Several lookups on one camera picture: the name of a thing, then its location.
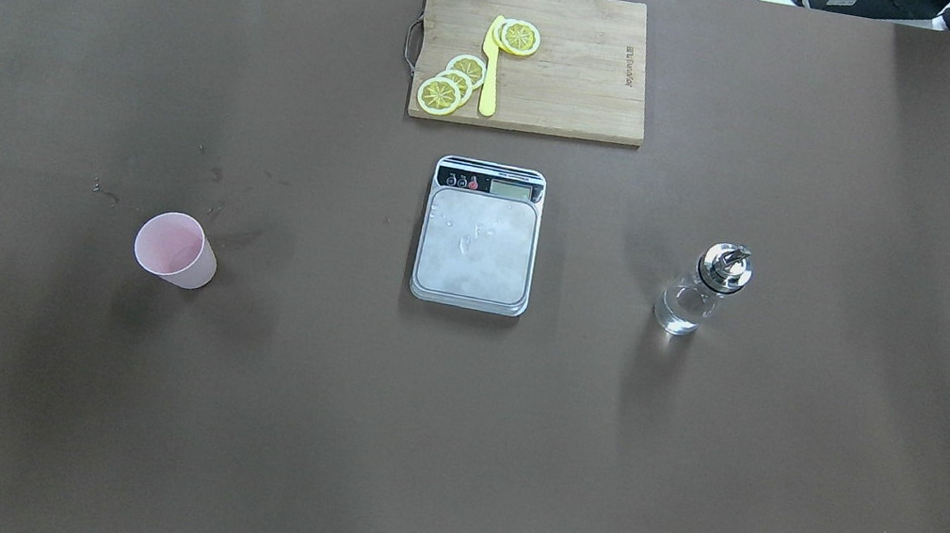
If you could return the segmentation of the yellow plastic knife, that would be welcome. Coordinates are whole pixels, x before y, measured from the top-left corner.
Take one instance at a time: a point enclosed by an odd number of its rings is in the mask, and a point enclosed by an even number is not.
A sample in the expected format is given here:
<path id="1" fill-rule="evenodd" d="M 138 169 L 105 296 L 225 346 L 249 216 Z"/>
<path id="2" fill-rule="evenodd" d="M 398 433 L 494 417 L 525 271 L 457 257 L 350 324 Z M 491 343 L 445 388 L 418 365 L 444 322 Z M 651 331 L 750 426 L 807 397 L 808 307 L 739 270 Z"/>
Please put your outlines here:
<path id="1" fill-rule="evenodd" d="M 498 87 L 496 86 L 496 75 L 498 57 L 501 49 L 498 49 L 496 44 L 493 42 L 493 38 L 491 36 L 492 22 L 491 25 L 488 26 L 488 30 L 485 34 L 482 44 L 482 53 L 486 59 L 485 64 L 488 65 L 486 81 L 483 81 L 483 84 L 480 87 L 479 96 L 476 98 L 476 101 L 478 102 L 478 115 L 484 118 L 493 117 L 497 106 L 496 94 Z"/>

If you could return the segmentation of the lemon slice by knife tip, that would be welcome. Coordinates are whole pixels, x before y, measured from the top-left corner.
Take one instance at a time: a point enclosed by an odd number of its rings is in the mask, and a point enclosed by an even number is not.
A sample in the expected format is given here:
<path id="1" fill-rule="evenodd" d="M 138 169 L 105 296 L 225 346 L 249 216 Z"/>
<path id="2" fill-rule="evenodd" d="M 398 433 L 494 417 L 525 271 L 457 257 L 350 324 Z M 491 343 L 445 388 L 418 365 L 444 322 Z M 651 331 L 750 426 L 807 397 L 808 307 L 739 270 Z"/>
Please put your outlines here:
<path id="1" fill-rule="evenodd" d="M 529 57 L 540 48 L 541 35 L 534 24 L 527 21 L 506 19 L 497 33 L 497 43 L 510 55 Z"/>

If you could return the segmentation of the lemon slice back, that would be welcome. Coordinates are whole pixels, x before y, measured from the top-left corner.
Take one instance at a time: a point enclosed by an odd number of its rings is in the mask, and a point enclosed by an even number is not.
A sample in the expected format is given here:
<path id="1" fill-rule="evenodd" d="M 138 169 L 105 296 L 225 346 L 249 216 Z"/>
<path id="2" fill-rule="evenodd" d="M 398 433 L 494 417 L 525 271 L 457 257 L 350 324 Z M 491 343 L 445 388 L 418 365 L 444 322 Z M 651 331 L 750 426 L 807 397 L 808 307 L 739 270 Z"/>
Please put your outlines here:
<path id="1" fill-rule="evenodd" d="M 458 71 L 470 79 L 472 87 L 478 89 L 486 81 L 488 65 L 477 55 L 461 53 L 447 62 L 448 71 Z"/>

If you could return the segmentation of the bamboo cutting board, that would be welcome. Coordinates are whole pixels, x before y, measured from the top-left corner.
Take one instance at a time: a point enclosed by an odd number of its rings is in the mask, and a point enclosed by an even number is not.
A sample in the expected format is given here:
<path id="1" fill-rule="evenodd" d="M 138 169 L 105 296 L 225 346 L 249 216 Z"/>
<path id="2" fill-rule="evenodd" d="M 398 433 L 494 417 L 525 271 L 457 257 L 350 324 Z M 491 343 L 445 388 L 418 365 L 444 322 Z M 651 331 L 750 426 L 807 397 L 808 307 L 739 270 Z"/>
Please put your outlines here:
<path id="1" fill-rule="evenodd" d="M 646 4 L 625 0 L 426 0 L 412 88 L 457 55 L 482 55 L 498 17 L 539 31 L 527 57 L 502 51 L 491 116 L 471 100 L 448 122 L 638 147 L 645 136 Z"/>

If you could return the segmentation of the silver digital kitchen scale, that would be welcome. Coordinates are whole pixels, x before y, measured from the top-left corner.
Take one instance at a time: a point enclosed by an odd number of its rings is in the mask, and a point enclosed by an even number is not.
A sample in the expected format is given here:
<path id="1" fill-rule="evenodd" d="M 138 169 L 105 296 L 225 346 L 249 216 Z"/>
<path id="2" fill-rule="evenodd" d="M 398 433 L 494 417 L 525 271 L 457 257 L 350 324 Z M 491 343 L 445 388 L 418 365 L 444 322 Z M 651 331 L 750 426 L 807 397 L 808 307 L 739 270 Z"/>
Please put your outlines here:
<path id="1" fill-rule="evenodd" d="M 436 162 L 409 279 L 420 300 L 516 317 L 527 307 L 548 184 L 536 170 Z"/>

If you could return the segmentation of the lemon slice front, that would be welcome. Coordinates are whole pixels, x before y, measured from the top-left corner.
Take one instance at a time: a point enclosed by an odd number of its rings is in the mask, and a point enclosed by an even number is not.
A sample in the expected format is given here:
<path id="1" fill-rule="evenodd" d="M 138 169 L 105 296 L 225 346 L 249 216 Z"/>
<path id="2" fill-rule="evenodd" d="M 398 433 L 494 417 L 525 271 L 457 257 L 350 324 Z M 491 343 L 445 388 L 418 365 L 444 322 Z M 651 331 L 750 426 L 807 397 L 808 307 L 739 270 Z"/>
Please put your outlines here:
<path id="1" fill-rule="evenodd" d="M 457 81 L 432 76 L 418 85 L 415 97 L 415 102 L 425 114 L 443 117 L 455 112 L 463 103 L 464 96 Z"/>

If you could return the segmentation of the glass sauce dispenser bottle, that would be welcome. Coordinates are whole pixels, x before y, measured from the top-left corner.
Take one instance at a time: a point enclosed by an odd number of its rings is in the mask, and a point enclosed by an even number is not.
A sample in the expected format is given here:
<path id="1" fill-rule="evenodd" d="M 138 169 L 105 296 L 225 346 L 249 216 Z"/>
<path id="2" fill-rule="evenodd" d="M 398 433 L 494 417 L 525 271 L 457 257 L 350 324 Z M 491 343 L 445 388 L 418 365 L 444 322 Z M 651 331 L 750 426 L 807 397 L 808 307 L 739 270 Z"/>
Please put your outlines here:
<path id="1" fill-rule="evenodd" d="M 753 265 L 748 246 L 721 241 L 713 244 L 699 255 L 691 270 L 664 289 L 654 304 L 655 321 L 668 333 L 691 334 L 723 299 L 750 283 Z"/>

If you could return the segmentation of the lemon slice middle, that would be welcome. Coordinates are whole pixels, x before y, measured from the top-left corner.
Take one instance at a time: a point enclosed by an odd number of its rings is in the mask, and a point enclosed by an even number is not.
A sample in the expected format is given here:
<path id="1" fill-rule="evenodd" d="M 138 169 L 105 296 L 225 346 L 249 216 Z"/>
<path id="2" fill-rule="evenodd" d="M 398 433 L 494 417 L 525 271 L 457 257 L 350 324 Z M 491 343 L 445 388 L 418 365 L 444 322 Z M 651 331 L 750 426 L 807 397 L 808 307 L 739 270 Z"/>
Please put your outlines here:
<path id="1" fill-rule="evenodd" d="M 459 90 L 459 99 L 462 103 L 465 103 L 465 101 L 471 97 L 472 92 L 474 92 L 474 80 L 466 73 L 444 70 L 441 73 L 437 73 L 436 77 L 444 78 L 452 82 L 452 84 L 456 86 L 456 89 Z"/>

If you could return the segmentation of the pink plastic cup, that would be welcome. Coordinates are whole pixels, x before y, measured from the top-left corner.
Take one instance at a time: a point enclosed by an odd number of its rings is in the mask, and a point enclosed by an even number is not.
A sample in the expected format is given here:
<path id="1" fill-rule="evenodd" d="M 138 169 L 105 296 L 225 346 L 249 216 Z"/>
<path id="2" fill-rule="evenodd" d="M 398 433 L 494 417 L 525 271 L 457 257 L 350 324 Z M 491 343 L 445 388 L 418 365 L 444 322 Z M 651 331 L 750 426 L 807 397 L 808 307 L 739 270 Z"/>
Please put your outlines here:
<path id="1" fill-rule="evenodd" d="M 143 269 L 182 289 L 201 288 L 216 276 L 217 257 L 208 236 L 197 219 L 182 212 L 148 219 L 133 249 Z"/>

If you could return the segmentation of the lemon slice under tip slice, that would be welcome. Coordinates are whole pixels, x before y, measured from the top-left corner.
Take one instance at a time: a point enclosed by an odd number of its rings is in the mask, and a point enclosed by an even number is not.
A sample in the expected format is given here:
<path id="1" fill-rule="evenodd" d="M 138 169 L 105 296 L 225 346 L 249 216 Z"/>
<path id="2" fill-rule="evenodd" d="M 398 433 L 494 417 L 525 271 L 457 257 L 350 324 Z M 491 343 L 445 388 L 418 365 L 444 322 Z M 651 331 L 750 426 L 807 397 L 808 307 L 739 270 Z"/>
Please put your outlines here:
<path id="1" fill-rule="evenodd" d="M 501 49 L 501 51 L 506 51 L 505 43 L 503 42 L 502 35 L 500 35 L 501 31 L 503 31 L 504 24 L 506 21 L 507 21 L 506 18 L 497 16 L 495 17 L 495 21 L 492 22 L 492 26 L 491 26 L 492 40 L 496 44 L 497 48 Z"/>

